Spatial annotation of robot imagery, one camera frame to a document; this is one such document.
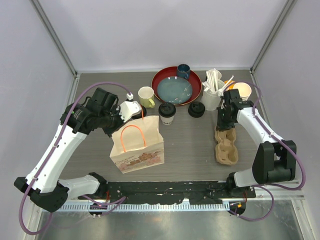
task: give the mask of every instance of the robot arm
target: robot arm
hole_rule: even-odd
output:
[[[249,133],[258,147],[252,168],[238,171],[229,175],[233,187],[248,187],[257,184],[278,183],[292,181],[296,173],[296,160],[285,148],[274,140],[257,121],[256,116],[262,120],[266,128],[278,139],[283,141],[295,153],[296,144],[291,140],[284,140],[267,125],[263,118],[255,110],[253,103],[242,101],[237,89],[225,91],[224,104],[218,108],[218,131],[224,131],[235,127],[235,123],[241,124]]]
[[[26,177],[18,177],[14,182],[14,185],[21,192],[26,191],[39,167],[51,151],[71,106],[72,104],[66,108],[62,115],[61,125],[59,125],[50,146],[39,163]],[[140,104],[136,101],[124,101],[119,106],[118,97],[102,88],[97,88],[93,96],[87,97],[83,104],[77,104],[68,120],[59,145],[32,185],[28,194],[30,199],[39,207],[52,213],[58,210],[68,199],[77,198],[81,195],[102,197],[106,192],[107,181],[95,172],[69,180],[59,179],[59,176],[76,148],[91,131],[102,128],[105,134],[111,136],[141,110]]]

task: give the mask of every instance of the cup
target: cup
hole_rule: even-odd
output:
[[[170,125],[174,120],[175,114],[176,107],[172,103],[165,102],[159,106],[160,119],[164,125]]]
[[[232,83],[235,83],[235,81],[232,81],[232,80],[231,80],[228,85],[230,85],[230,84],[232,84]],[[233,89],[234,86],[235,86],[235,85],[233,84],[233,85],[231,85],[230,87],[228,87],[226,90]]]
[[[233,85],[233,89],[238,89],[240,97],[243,101],[247,101],[252,93],[251,87],[244,82],[237,82]]]
[[[224,82],[219,79],[218,89],[221,89],[224,85]],[[218,95],[218,92],[211,92],[209,89],[208,91],[203,91],[201,102],[203,103],[205,110],[213,111],[219,107],[221,97]]]
[[[138,91],[139,101],[142,106],[145,108],[154,108],[155,107],[155,92],[149,86],[143,86]]]
[[[187,64],[180,64],[176,68],[176,76],[188,80],[190,77],[190,67]]]

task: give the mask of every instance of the paper shopping bag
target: paper shopping bag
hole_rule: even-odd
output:
[[[165,163],[159,116],[128,122],[112,134],[112,140],[110,158],[123,174]]]

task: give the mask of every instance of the orange cup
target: orange cup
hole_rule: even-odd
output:
[[[230,81],[228,85],[235,83],[235,81]],[[230,87],[227,88],[227,90],[233,89],[234,88],[234,84],[231,85]]]

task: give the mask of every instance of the yellow mug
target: yellow mug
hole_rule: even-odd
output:
[[[145,108],[154,108],[155,104],[155,92],[149,86],[143,86],[138,91],[139,101]]]

